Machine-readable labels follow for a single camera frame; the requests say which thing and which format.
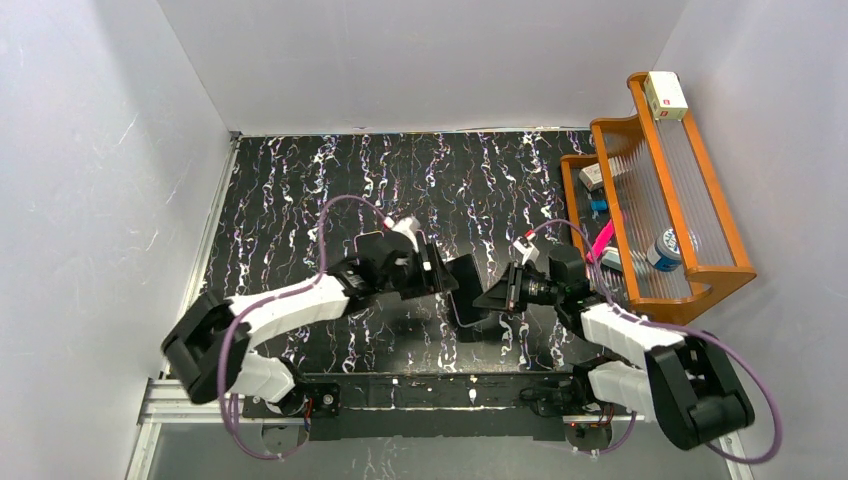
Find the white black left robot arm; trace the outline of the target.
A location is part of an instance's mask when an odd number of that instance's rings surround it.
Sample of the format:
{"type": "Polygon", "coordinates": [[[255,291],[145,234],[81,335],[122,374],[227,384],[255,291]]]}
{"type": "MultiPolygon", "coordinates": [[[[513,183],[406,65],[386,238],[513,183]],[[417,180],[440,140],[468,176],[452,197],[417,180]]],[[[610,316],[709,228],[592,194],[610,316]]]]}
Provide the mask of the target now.
{"type": "Polygon", "coordinates": [[[161,352],[190,402],[224,393],[278,403],[296,387],[291,368],[255,348],[273,338],[370,308],[381,295],[409,300],[459,288],[459,258],[445,259],[420,233],[360,235],[356,250],[289,287],[226,297],[198,296],[165,336],[161,352]]]}

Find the beige phone case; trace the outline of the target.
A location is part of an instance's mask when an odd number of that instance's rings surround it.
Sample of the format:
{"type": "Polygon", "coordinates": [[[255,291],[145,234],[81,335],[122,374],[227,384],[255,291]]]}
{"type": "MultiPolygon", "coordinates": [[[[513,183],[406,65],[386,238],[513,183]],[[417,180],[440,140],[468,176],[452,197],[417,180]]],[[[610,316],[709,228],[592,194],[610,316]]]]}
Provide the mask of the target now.
{"type": "Polygon", "coordinates": [[[373,231],[357,235],[353,240],[354,253],[361,257],[376,257],[384,251],[383,233],[373,231]]]}

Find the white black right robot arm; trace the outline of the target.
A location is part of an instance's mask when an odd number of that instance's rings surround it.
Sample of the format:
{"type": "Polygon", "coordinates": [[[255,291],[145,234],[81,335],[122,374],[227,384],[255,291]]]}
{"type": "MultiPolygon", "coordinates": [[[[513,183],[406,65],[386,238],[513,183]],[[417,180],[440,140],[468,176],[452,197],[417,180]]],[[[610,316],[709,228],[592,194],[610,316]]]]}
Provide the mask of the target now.
{"type": "Polygon", "coordinates": [[[501,278],[477,293],[474,307],[522,313],[549,306],[581,339],[614,358],[573,368],[569,399],[626,407],[659,424],[666,438],[691,450],[751,426],[755,411],[728,355],[717,345],[672,328],[627,320],[622,310],[592,290],[579,249],[556,248],[547,272],[527,260],[508,265],[501,278]]]}

